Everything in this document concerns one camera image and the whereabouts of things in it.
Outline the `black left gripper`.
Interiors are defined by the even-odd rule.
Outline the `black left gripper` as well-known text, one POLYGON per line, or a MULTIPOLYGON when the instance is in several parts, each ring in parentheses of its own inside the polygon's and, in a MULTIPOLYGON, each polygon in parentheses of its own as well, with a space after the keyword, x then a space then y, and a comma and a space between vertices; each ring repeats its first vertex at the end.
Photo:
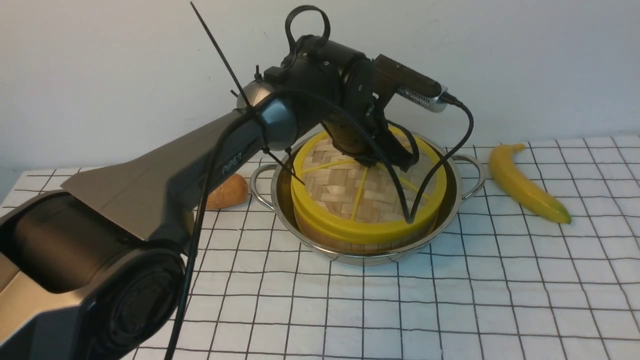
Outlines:
POLYGON ((343 114, 332 112, 322 121, 332 146, 343 155, 365 167, 385 164, 372 146, 380 148, 391 164, 403 173, 418 164, 420 150, 414 135, 407 128, 386 117, 384 107, 376 97, 368 102, 363 116, 352 121, 343 114))

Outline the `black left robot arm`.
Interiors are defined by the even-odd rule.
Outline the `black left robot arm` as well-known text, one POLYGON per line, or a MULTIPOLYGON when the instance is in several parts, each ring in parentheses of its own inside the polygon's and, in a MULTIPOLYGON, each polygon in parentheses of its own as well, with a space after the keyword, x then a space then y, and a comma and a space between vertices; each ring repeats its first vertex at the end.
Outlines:
POLYGON ((226 115, 132 161, 82 171, 1 218, 1 358, 119 360, 170 319, 201 199, 269 148, 318 124, 340 150, 372 160, 359 121, 402 169, 381 109, 413 70, 306 35, 295 59, 258 71, 226 115))

